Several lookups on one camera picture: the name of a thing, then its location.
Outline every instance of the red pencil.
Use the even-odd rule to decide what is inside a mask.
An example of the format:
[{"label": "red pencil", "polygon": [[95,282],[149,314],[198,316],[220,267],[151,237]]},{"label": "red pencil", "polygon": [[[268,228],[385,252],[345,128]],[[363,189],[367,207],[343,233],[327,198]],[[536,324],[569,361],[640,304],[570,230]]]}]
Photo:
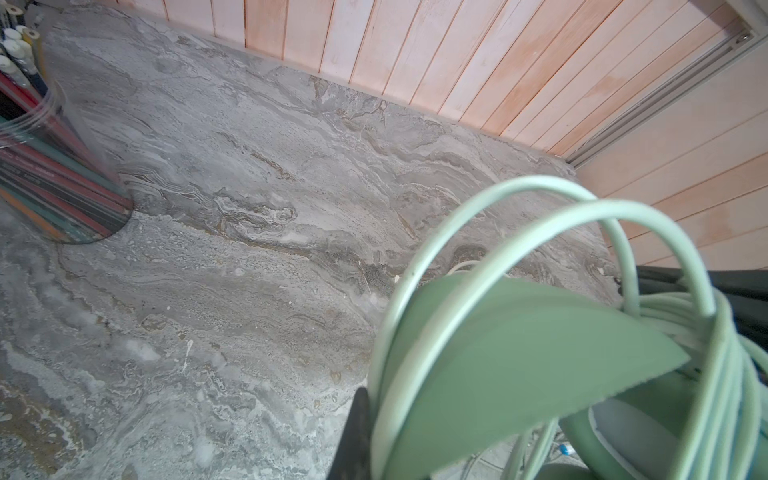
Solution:
[{"label": "red pencil", "polygon": [[18,177],[14,174],[7,173],[7,175],[13,180],[25,187],[27,187],[30,191],[34,192],[39,197],[42,197],[50,204],[55,205],[56,207],[63,210],[67,215],[70,217],[75,218],[77,221],[83,223],[88,228],[91,228],[96,233],[99,233],[103,237],[109,237],[112,235],[112,232],[105,228],[100,223],[94,221],[92,218],[90,218],[88,215],[83,214],[80,210],[73,207],[72,205],[68,204],[67,202],[63,201],[62,199],[56,197],[55,195],[51,195],[49,192],[43,190],[42,188],[38,187],[37,185],[33,184],[32,182],[27,182],[21,177]]},{"label": "red pencil", "polygon": [[101,195],[102,197],[108,198],[114,201],[115,203],[122,205],[127,209],[133,208],[133,201],[128,200],[127,198],[123,198],[120,195],[117,195],[116,193],[107,190],[101,185],[92,182],[91,180],[81,176],[80,174],[72,170],[69,170],[68,168],[64,167],[58,162],[54,162],[53,160],[41,154],[34,148],[28,147],[27,145],[24,145],[24,144],[16,144],[16,145],[13,145],[11,148],[17,151],[18,153],[20,153],[23,157],[26,157],[27,159],[34,161],[36,164],[40,164],[41,166],[46,167],[57,174],[67,177],[70,180],[76,181],[83,187],[87,187],[93,190],[94,192]]},{"label": "red pencil", "polygon": [[62,177],[61,175],[55,174],[50,170],[40,167],[39,165],[32,163],[31,161],[28,161],[27,159],[19,156],[15,152],[11,152],[11,151],[4,152],[2,158],[0,158],[0,161],[8,162],[9,164],[16,166],[17,168],[21,168],[22,170],[31,172],[37,175],[38,177],[44,178],[45,180],[52,182],[53,184],[57,184],[61,187],[68,188],[72,192],[75,192],[76,194],[79,194],[82,197],[93,200],[97,204],[103,205],[106,208],[109,208],[110,210],[113,210],[121,215],[129,214],[128,210],[124,209],[121,205],[116,204],[112,200],[104,198],[101,195],[96,194],[92,190],[83,188],[81,185],[78,185],[75,182],[68,180],[65,177]]},{"label": "red pencil", "polygon": [[[23,88],[17,86],[10,78],[3,74],[0,74],[0,91],[11,98],[26,112],[34,110],[39,105],[35,99],[24,92]],[[46,120],[46,124],[68,147],[72,149],[72,151],[81,156],[80,160],[85,162],[87,167],[97,172],[101,172],[98,162],[94,159],[93,154],[88,147],[82,143],[77,135],[62,126],[61,122],[53,116]]]}]

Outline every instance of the marble countertop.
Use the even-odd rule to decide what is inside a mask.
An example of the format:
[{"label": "marble countertop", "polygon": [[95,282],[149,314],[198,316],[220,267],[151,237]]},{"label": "marble countertop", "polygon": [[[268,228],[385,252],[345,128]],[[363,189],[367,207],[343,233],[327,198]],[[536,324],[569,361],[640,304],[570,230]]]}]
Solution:
[{"label": "marble countertop", "polygon": [[[0,478],[324,478],[415,248],[462,201],[560,161],[100,6],[48,70],[137,210],[49,243],[0,209]],[[475,218],[428,276],[564,205]],[[617,299],[596,226],[512,273]]]}]

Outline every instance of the wooden wall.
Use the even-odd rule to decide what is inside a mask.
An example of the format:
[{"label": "wooden wall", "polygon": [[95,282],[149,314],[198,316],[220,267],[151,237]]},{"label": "wooden wall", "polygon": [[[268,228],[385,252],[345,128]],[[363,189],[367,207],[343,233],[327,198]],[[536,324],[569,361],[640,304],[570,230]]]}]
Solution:
[{"label": "wooden wall", "polygon": [[[676,220],[711,270],[768,267],[768,41],[577,170],[601,197],[650,204]],[[626,223],[638,264],[676,266],[647,229]]]},{"label": "wooden wall", "polygon": [[556,155],[740,29],[724,0],[117,2]]}]

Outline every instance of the black plastic part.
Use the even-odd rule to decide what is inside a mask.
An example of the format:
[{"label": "black plastic part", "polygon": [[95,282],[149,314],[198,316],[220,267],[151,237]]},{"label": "black plastic part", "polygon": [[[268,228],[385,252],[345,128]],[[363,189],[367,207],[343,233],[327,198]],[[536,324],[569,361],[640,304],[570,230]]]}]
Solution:
[{"label": "black plastic part", "polygon": [[[640,293],[684,292],[677,281],[679,269],[639,266]],[[768,350],[768,271],[747,270],[710,272],[715,288],[725,293],[733,308],[736,330],[761,348]]]},{"label": "black plastic part", "polygon": [[368,390],[355,392],[327,480],[371,479],[371,405]]},{"label": "black plastic part", "polygon": [[[712,285],[723,293],[768,302],[768,270],[724,270],[709,272]],[[675,283],[683,273],[679,268],[639,266],[641,279]]]}]

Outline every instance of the green hose reel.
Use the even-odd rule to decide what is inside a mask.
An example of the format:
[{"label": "green hose reel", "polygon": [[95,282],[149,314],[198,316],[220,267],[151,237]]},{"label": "green hose reel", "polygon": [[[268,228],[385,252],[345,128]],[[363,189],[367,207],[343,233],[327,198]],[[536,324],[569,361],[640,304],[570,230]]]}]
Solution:
[{"label": "green hose reel", "polygon": [[[467,221],[529,190],[549,190],[578,203],[536,220],[470,272],[417,289],[429,264]],[[639,295],[634,258],[618,220],[641,223],[659,235],[680,262],[690,293]],[[505,277],[542,243],[592,221],[601,222],[614,245],[621,308]],[[449,215],[392,295],[368,377],[371,478],[420,480],[515,433],[522,434],[518,444],[526,445],[537,427],[525,469],[519,472],[522,455],[513,450],[508,478],[741,480],[750,469],[751,478],[762,478],[768,475],[760,421],[766,388],[754,362],[768,372],[768,354],[738,336],[730,305],[712,288],[695,246],[669,217],[635,202],[598,200],[557,177],[509,180]],[[640,440],[649,447],[645,459],[623,455],[620,445],[616,449],[595,428],[597,417],[626,417],[628,429],[645,425],[649,432],[665,432],[674,452],[662,467],[645,468],[648,455],[665,456],[654,453],[653,439]],[[623,421],[609,420],[611,435],[622,438],[614,427]],[[558,422],[589,472],[548,465],[539,473]]]}]

